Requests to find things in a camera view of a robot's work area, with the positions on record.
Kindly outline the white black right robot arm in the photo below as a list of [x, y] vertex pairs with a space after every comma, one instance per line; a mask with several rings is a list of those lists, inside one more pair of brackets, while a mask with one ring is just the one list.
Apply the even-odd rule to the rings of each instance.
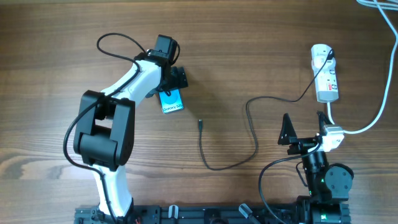
[[311, 138], [299, 138], [290, 116], [283, 115], [278, 144], [288, 145], [287, 154], [298, 155], [303, 165], [309, 196], [299, 196], [295, 203], [296, 223], [351, 223], [349, 191], [354, 172], [340, 163], [329, 164], [326, 154], [344, 139], [343, 128], [319, 111], [320, 132]]

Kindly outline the blue screen smartphone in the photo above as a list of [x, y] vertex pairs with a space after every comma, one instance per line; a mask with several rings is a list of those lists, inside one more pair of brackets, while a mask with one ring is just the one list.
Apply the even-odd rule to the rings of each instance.
[[170, 95], [167, 95], [165, 92], [160, 92], [159, 99], [164, 114], [184, 109], [180, 90], [172, 90], [170, 91]]

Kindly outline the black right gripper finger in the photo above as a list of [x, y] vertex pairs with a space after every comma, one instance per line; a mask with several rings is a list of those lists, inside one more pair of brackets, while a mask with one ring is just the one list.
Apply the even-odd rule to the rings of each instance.
[[297, 143], [297, 134], [288, 113], [283, 115], [282, 127], [277, 143], [278, 145], [291, 145]]
[[324, 125], [331, 124], [331, 121], [329, 120], [328, 116], [326, 116], [325, 113], [322, 111], [317, 111], [317, 115], [318, 115], [319, 130], [320, 133], [322, 133]]

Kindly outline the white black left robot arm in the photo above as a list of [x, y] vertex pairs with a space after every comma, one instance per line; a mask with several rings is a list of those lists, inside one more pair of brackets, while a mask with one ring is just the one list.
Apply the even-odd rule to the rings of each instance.
[[125, 165], [134, 145], [135, 114], [139, 103], [158, 95], [163, 113], [184, 108], [180, 89], [188, 86], [176, 40], [157, 37], [153, 49], [142, 49], [131, 59], [131, 69], [102, 91], [86, 91], [78, 116], [68, 131], [74, 132], [73, 150], [81, 156], [82, 169], [94, 173], [100, 203], [90, 216], [108, 223], [131, 219], [134, 201], [126, 180]]

